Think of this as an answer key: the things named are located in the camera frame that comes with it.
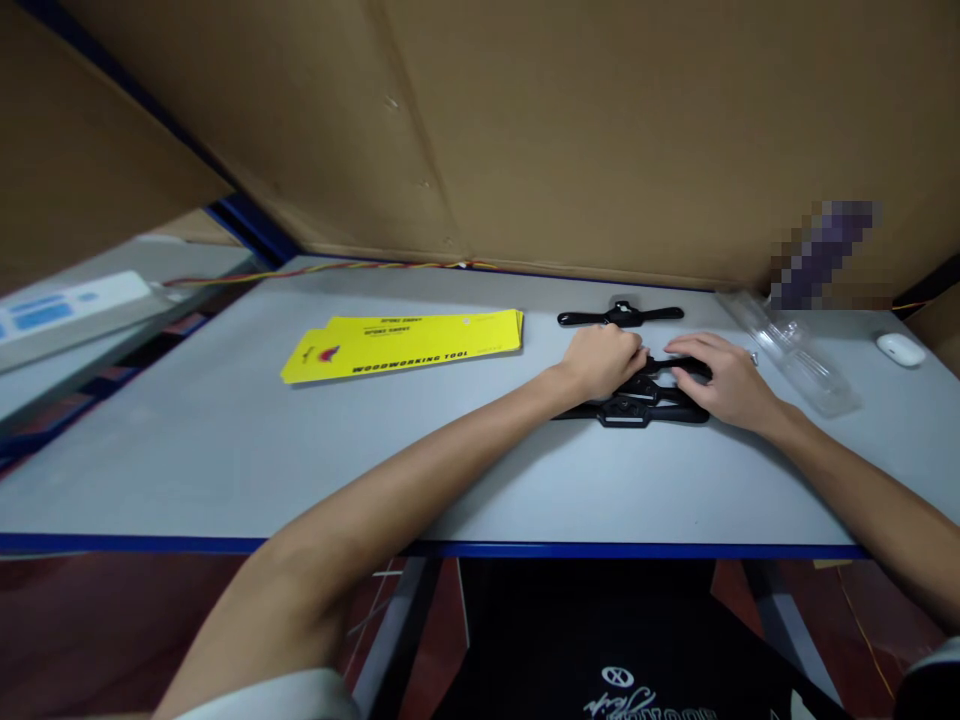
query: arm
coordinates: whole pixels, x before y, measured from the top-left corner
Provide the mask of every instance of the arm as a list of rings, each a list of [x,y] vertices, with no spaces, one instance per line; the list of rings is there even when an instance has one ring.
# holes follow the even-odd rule
[[[353,586],[539,425],[609,395],[643,367],[640,342],[615,325],[578,331],[558,365],[402,450],[280,530],[214,607],[155,718],[330,665]]]
[[[960,528],[879,468],[779,400],[743,348],[709,333],[677,338],[667,352],[699,358],[714,379],[682,370],[677,384],[716,417],[779,448],[870,553],[941,623],[960,628]]]

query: plastic blister packaging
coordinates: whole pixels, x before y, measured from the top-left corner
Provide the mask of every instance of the plastic blister packaging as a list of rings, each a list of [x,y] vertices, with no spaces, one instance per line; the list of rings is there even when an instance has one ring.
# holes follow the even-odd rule
[[[718,292],[717,300],[821,415],[837,417],[861,406],[846,377],[817,347],[802,320],[779,315],[749,290]]]

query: person's left hand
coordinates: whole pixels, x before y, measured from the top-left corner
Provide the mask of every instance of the person's left hand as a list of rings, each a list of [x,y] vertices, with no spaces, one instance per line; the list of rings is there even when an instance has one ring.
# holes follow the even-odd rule
[[[608,397],[647,364],[643,338],[616,325],[577,330],[556,368],[582,396],[580,402]]]

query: yellow paper tag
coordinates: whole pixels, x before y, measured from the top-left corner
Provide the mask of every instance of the yellow paper tag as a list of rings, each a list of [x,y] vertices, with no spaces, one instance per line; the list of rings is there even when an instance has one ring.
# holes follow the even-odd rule
[[[310,330],[280,376],[287,384],[388,372],[521,346],[523,313],[331,318]]]

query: gray tabletop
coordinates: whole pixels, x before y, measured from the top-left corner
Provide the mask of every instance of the gray tabletop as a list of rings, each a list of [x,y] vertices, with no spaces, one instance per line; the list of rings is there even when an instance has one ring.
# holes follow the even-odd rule
[[[0,532],[266,538],[376,463],[559,360],[573,330],[557,325],[558,312],[602,310],[622,295],[647,309],[685,309],[683,320],[641,328],[654,356],[695,330],[753,348],[709,293],[455,270],[268,281],[0,482]],[[279,377],[303,333],[333,315],[505,308],[526,313],[518,353],[308,386],[285,386]],[[806,317],[863,409],[817,417],[761,354],[764,377],[960,520],[960,383],[932,356],[908,370],[881,355],[876,333],[908,332],[890,313]],[[825,555],[822,546],[853,544],[784,458],[714,419],[643,430],[548,423],[424,538],[671,544],[705,555],[718,545],[780,546],[773,555],[782,546],[821,546],[809,548],[811,557]]]
[[[134,238],[4,300],[28,299],[124,270],[137,271],[147,282],[162,282],[187,275],[221,277],[242,272],[252,262],[250,251],[244,248]],[[198,307],[211,292],[184,288],[180,293],[183,300],[168,312],[0,373],[0,433],[15,427],[38,403],[50,402],[81,386],[173,320]]]

